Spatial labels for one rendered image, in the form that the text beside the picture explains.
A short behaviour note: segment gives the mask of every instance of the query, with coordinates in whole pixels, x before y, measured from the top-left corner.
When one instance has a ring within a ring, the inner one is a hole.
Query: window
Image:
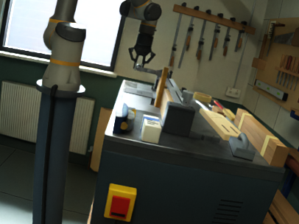
[[[124,26],[119,7],[124,0],[79,0],[74,16],[86,26],[81,65],[113,71]],[[7,0],[1,27],[0,50],[49,59],[43,32],[57,0]]]

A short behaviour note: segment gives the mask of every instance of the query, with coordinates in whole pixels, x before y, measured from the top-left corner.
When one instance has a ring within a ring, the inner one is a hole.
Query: window frame
[[[44,59],[49,60],[51,55],[45,55],[42,53],[30,52],[30,51],[25,51],[25,50],[20,50],[20,49],[13,49],[13,48],[4,46],[4,40],[6,37],[6,27],[8,25],[8,18],[9,18],[8,15],[10,13],[9,11],[10,11],[11,2],[12,2],[11,0],[6,0],[5,6],[4,6],[4,13],[3,13],[2,25],[1,25],[1,31],[0,31],[1,32],[0,33],[0,51],[16,53],[16,54],[20,54],[20,55],[27,55],[27,56],[32,56],[32,57],[39,57],[39,58],[44,58]],[[95,64],[95,63],[88,63],[85,61],[81,61],[81,63],[80,63],[81,66],[91,67],[91,68],[95,68],[95,69],[101,69],[101,70],[105,70],[105,71],[114,71],[115,65],[116,65],[116,58],[119,53],[119,46],[120,46],[121,39],[122,39],[122,33],[124,31],[125,20],[126,20],[126,18],[124,16],[122,16],[121,21],[119,22],[119,31],[116,36],[116,42],[115,42],[110,66],[102,66],[99,64]]]

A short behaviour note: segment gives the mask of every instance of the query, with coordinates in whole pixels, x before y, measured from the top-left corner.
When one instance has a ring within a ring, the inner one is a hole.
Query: workbench
[[[141,141],[143,115],[161,115],[152,98],[128,93],[132,86],[151,91],[150,85],[122,83],[105,132],[91,224],[114,223],[104,218],[110,183],[137,188],[131,223],[262,224],[284,168],[270,166],[252,144],[253,161],[233,157],[228,141],[200,113],[192,138],[162,132],[159,144]],[[137,110],[134,129],[113,134],[123,103]]]

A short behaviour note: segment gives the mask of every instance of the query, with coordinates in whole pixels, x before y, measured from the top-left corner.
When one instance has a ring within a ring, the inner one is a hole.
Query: white box
[[[157,116],[143,116],[141,123],[141,140],[150,143],[159,143],[162,127]]]

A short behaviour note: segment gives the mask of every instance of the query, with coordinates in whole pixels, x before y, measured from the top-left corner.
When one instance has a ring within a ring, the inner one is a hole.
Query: tiled wall
[[[264,33],[267,32],[268,23],[271,18],[292,18],[299,17],[298,0],[269,0],[264,19],[264,32],[259,38],[258,51],[263,40]],[[243,106],[250,112],[257,115],[263,122],[269,125],[274,131],[284,137],[293,147],[299,147],[299,121],[290,117],[290,112],[280,107],[268,98],[253,90],[253,82],[257,69],[254,69],[248,81],[247,90]]]

